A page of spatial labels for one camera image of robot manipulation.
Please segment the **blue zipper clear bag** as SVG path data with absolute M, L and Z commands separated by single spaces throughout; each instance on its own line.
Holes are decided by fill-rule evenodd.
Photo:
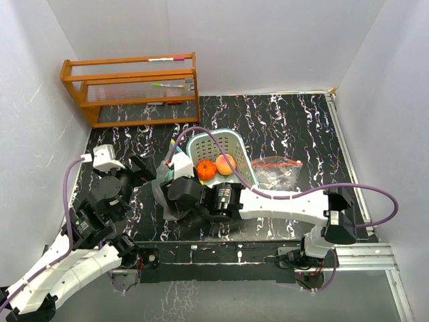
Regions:
M 178 221 L 184 218 L 189 210 L 179 210 L 177 204 L 168 198 L 168 189 L 172 182 L 168 163 L 172 160 L 174 154 L 183 152 L 178 146 L 175 147 L 175 141 L 170 141 L 170 147 L 165 158 L 156 168 L 156 179 L 151 182 L 151 189 L 156 202 L 163 208 L 163 218 L 166 221 Z

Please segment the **red zipper clear bag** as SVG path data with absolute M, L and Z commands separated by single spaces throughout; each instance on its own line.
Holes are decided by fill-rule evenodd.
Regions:
M 251 161 L 259 187 L 270 191 L 293 191 L 303 162 L 283 156 L 270 156 Z

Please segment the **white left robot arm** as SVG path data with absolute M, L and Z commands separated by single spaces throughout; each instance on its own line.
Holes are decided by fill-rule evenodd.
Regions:
M 83 154 L 69 164 L 72 168 L 91 162 L 100 176 L 78 209 L 69 206 L 62 190 L 65 224 L 53 244 L 16 283 L 1 288 L 1 309 L 9 311 L 6 321 L 51 321 L 57 309 L 74 293 L 109 271 L 137 263 L 135 242 L 125 233 L 114 235 L 115 224 L 130 210 L 135 188 L 156 179 L 154 159 L 132 154 L 135 170 L 110 153 Z

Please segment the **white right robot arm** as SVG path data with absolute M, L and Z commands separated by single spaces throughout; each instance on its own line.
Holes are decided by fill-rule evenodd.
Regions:
M 315 191 L 303 197 L 291 191 L 257 194 L 240 183 L 206 186 L 182 176 L 160 184 L 160 197 L 169 220 L 181 219 L 193 212 L 213 222 L 263 217 L 312 224 L 298 249 L 278 251 L 278 262 L 286 267 L 320 266 L 335 245 L 351 245 L 357 241 L 354 204 L 343 188 Z

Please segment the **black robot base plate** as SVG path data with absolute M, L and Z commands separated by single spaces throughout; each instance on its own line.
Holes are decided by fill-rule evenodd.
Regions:
M 296 241 L 139 242 L 143 268 L 120 266 L 114 277 L 132 276 L 138 283 L 173 281 L 270 280 L 295 283 L 298 266 L 281 259 L 298 250 Z

